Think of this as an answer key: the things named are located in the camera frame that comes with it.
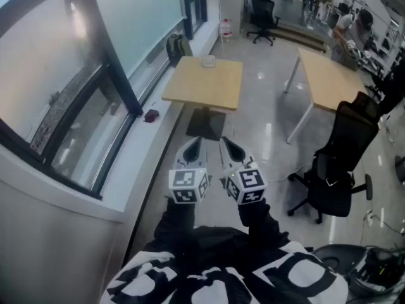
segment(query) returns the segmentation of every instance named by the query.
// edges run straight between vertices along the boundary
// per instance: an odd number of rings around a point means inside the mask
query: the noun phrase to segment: white cube
[[[236,171],[229,172],[225,181],[225,189],[238,205],[245,205],[261,201],[265,195],[267,181],[255,162],[250,168],[239,167]]]
[[[175,203],[200,202],[208,189],[206,168],[169,170],[169,190]]]

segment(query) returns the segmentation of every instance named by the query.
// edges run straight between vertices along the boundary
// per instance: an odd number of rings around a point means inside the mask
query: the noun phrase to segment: chair seat
[[[329,187],[323,179],[311,179],[308,203],[327,215],[347,217],[352,203],[351,183],[342,180]]]

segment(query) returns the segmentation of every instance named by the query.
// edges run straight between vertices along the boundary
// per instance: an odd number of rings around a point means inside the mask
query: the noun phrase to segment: black bag
[[[170,35],[169,38],[167,38],[166,49],[170,64],[174,67],[178,64],[182,56],[192,56],[189,40],[183,35]]]

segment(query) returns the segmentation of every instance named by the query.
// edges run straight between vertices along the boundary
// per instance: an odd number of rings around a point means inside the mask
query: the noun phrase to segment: rectangular wooden table
[[[200,57],[183,56],[162,99],[202,106],[195,109],[186,134],[219,141],[225,114],[209,107],[236,110],[242,82],[241,62],[216,59],[214,68],[204,68]]]
[[[366,89],[357,72],[329,58],[302,48],[298,48],[298,54],[296,64],[292,69],[284,92],[288,93],[301,61],[308,81],[311,104],[287,138],[288,144],[291,143],[294,136],[302,129],[314,107],[336,112],[337,106],[341,101],[351,103],[359,91],[366,93]]]

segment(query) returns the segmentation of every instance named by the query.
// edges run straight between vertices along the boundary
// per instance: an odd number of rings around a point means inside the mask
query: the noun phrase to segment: robotic arm
[[[228,195],[238,205],[261,201],[267,181],[247,148],[227,137],[220,139],[223,177],[220,179]],[[169,190],[175,203],[201,202],[209,187],[206,140],[196,137],[185,143],[176,154],[169,171]]]

